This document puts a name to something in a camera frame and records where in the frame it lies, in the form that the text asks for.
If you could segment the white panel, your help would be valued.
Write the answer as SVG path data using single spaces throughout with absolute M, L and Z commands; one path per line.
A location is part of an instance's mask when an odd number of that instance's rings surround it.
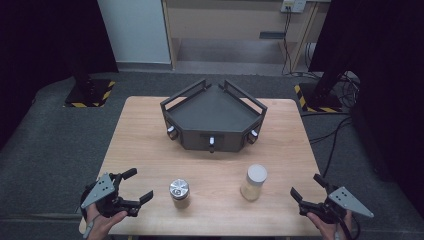
M 98 0 L 118 63 L 170 64 L 162 0 Z

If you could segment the striped black stand base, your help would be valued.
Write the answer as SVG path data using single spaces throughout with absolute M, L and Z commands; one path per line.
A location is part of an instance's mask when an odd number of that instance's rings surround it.
M 102 107 L 108 99 L 115 82 L 109 79 L 89 79 L 76 82 L 67 98 L 65 107 Z
M 300 106 L 308 112 L 341 112 L 342 103 L 335 93 L 320 92 L 313 83 L 300 83 L 294 87 Z

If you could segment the white power outlet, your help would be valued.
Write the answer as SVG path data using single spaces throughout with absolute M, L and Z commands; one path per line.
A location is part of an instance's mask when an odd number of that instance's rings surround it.
M 306 0 L 283 0 L 282 13 L 302 13 L 306 7 Z

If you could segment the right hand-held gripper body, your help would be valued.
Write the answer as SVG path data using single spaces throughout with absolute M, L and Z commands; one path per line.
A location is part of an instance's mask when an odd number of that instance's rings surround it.
M 369 218 L 374 217 L 374 214 L 344 186 L 331 192 L 320 203 L 304 201 L 302 196 L 299 195 L 298 206 L 301 216 L 314 213 L 320 220 L 327 224 L 340 223 L 345 218 L 347 211 Z

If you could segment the white lid spice jar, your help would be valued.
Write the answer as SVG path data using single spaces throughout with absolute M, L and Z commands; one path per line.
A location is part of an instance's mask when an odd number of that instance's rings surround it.
M 245 180 L 241 184 L 241 195 L 248 201 L 257 200 L 267 176 L 268 172 L 264 166 L 260 164 L 251 165 L 247 169 Z

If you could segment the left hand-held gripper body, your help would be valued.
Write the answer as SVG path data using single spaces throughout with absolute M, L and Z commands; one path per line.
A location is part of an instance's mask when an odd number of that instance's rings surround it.
M 96 182 L 88 185 L 81 196 L 80 209 L 87 218 L 86 208 L 95 204 L 104 217 L 110 218 L 115 214 L 126 211 L 130 217 L 137 217 L 141 208 L 140 201 L 125 200 L 119 196 L 119 185 L 122 173 L 104 173 Z

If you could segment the silver lid spice jar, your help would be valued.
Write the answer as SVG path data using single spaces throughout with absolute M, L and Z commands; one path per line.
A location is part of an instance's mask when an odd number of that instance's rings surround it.
M 173 180 L 169 186 L 169 193 L 177 209 L 185 209 L 190 205 L 190 187 L 186 180 Z

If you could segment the black corner rack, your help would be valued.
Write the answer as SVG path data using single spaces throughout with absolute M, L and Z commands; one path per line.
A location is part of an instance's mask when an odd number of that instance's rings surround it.
M 200 80 L 160 103 L 166 133 L 186 150 L 238 152 L 257 141 L 267 107 L 226 80 Z

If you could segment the person's right hand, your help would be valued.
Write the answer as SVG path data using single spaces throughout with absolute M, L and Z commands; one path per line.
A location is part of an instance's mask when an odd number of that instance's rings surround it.
M 311 212 L 307 214 L 307 218 L 319 230 L 323 240 L 348 240 L 341 225 L 327 224 Z

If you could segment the wooden table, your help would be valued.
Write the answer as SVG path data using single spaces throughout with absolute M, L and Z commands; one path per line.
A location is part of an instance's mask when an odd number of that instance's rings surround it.
M 119 187 L 125 199 L 148 191 L 154 197 L 138 217 L 112 229 L 135 236 L 316 236 L 318 230 L 300 216 L 290 190 L 305 200 L 321 202 L 325 191 L 314 181 L 318 167 L 297 104 L 292 99 L 267 99 L 268 108 L 256 143 L 239 152 L 189 151 L 165 133 L 160 98 L 131 96 L 104 158 L 103 172 L 136 168 L 137 175 Z M 246 200 L 240 187 L 253 164 L 268 172 L 260 197 Z M 169 186 L 184 179 L 190 205 L 177 209 Z

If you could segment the dark curtain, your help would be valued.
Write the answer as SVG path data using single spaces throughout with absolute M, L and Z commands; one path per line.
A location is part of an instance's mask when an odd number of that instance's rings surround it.
M 89 74 L 117 70 L 98 0 L 0 0 L 0 149 L 73 60 Z
M 360 80 L 358 132 L 424 218 L 424 0 L 332 0 L 311 69 L 324 72 L 339 43 Z

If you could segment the person's left hand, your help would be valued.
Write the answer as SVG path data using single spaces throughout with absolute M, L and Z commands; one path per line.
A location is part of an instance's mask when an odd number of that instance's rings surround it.
M 97 217 L 95 223 L 95 229 L 97 230 L 98 238 L 96 240 L 105 240 L 112 227 L 120 223 L 126 216 L 126 211 L 121 211 L 114 216 L 107 218 L 100 214 L 95 204 L 91 204 L 86 208 L 87 212 L 87 224 L 94 218 Z

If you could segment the black stand post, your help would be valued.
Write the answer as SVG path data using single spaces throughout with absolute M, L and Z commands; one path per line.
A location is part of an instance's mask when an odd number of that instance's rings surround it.
M 77 88 L 84 97 L 90 98 L 93 96 L 94 85 L 81 62 L 79 53 L 73 43 L 70 43 L 70 55 L 73 58 L 73 73 L 76 79 Z
M 332 90 L 340 76 L 347 70 L 351 54 L 352 51 L 348 45 L 344 43 L 337 45 L 321 79 L 317 83 L 316 89 L 318 91 L 329 92 Z

